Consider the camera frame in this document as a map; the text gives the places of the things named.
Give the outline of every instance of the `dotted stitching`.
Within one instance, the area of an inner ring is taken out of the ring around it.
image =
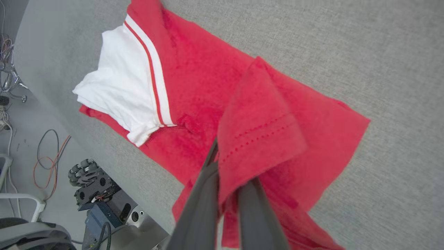
[[[281,119],[281,118],[283,118],[283,117],[285,117],[286,115],[289,115],[289,114],[290,114],[290,113],[284,114],[284,115],[282,115],[282,116],[280,116],[280,117],[278,117],[278,118],[275,118],[275,119],[271,120],[270,122],[265,123],[264,125],[260,125],[260,126],[257,126],[257,127],[254,127],[254,128],[251,128],[251,129],[249,129],[248,131],[245,131],[245,132],[243,132],[243,133],[240,133],[239,135],[235,136],[234,138],[235,138],[235,139],[238,139],[238,138],[240,138],[240,137],[242,137],[242,136],[244,136],[244,135],[246,135],[246,134],[248,134],[248,133],[250,133],[250,132],[256,131],[256,130],[261,129],[261,128],[263,128],[263,127],[267,127],[268,124],[272,124],[273,122],[277,122],[279,119]]]
[[[288,124],[288,125],[286,125],[286,126],[284,126],[284,127],[281,127],[281,128],[278,129],[276,132],[282,131],[282,130],[284,130],[284,129],[290,127],[291,125],[293,125],[293,124],[295,124],[295,123],[296,123],[296,122],[292,122],[292,123],[290,123],[290,124]],[[265,138],[265,137],[270,137],[270,135],[269,135],[269,134],[267,134],[266,136],[261,135],[261,138]],[[238,146],[237,148],[235,148],[234,151],[237,152],[237,151],[238,151],[238,148],[243,148],[243,147],[244,147],[244,144],[241,144],[240,146]],[[222,159],[222,162],[225,162],[225,160],[226,160],[230,155],[232,155],[232,154],[233,154],[233,151],[230,151],[230,153],[229,153],[228,155],[226,155],[226,156]]]

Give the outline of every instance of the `orange cable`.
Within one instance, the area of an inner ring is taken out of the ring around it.
[[[57,187],[57,167],[56,167],[56,163],[58,162],[58,161],[57,161],[57,158],[59,157],[60,152],[62,152],[62,149],[63,149],[63,147],[65,146],[65,143],[66,143],[66,141],[68,140],[69,137],[70,137],[69,135],[66,137],[65,141],[63,142],[62,146],[60,147],[60,150],[58,151],[58,153],[57,153],[56,157],[54,158],[54,160],[52,160],[51,158],[49,158],[49,157],[47,157],[47,156],[41,157],[41,158],[39,159],[39,160],[41,160],[41,159],[43,159],[43,158],[48,158],[48,159],[52,162],[51,170],[50,170],[49,177],[48,177],[48,182],[46,183],[46,186],[45,186],[44,188],[42,188],[42,187],[40,187],[39,185],[37,185],[37,182],[36,182],[36,167],[37,167],[37,164],[39,163],[39,161],[36,162],[36,165],[34,166],[34,169],[33,169],[33,171],[32,171],[32,177],[34,178],[34,184],[35,184],[35,186],[38,187],[39,189],[45,189],[45,188],[48,187],[49,182],[51,181],[52,171],[53,171],[53,169],[54,169],[54,172],[55,172],[55,175],[54,175],[54,176],[55,176],[55,177],[54,177],[54,186],[53,186],[53,188],[52,188],[52,192],[51,192],[51,194],[50,194],[49,196],[47,196],[47,197],[44,199],[44,201],[48,200],[48,199],[54,194],[54,192],[56,191],[56,187]]]

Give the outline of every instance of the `red stripe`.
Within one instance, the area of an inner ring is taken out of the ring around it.
[[[133,33],[133,35],[137,38],[137,40],[139,40],[140,44],[143,46],[143,48],[145,49],[145,52],[148,55],[148,61],[150,63],[150,72],[151,72],[151,80],[152,80],[152,85],[153,85],[153,90],[154,90],[154,98],[156,99],[156,106],[157,106],[157,116],[159,117],[159,121],[160,124],[165,125],[163,123],[163,119],[162,119],[162,115],[160,113],[160,102],[159,102],[159,96],[157,95],[157,86],[156,86],[156,79],[154,77],[154,68],[153,68],[153,61],[151,60],[151,54],[148,51],[147,46],[144,44],[144,42],[142,41],[142,39],[140,39],[140,37],[136,34],[136,32],[131,29],[131,27],[127,24],[127,22],[125,21],[125,25],[128,27],[128,29]]]

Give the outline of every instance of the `gray carpet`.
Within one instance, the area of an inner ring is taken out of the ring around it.
[[[30,1],[15,60],[67,131],[172,231],[170,209],[182,185],[81,115],[71,93],[96,69],[100,34],[122,24],[127,5]],[[333,238],[348,249],[444,249],[444,2],[165,5],[372,119],[353,160],[310,213]]]

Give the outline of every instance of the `red cloth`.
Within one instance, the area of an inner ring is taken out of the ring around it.
[[[369,120],[157,0],[133,0],[128,15],[157,49],[177,125],[154,132],[140,147],[185,185],[173,207],[176,219],[217,135],[224,246],[238,247],[235,190],[259,176],[292,249],[342,249],[307,211],[348,164]],[[80,111],[128,134],[106,114],[86,106]]]

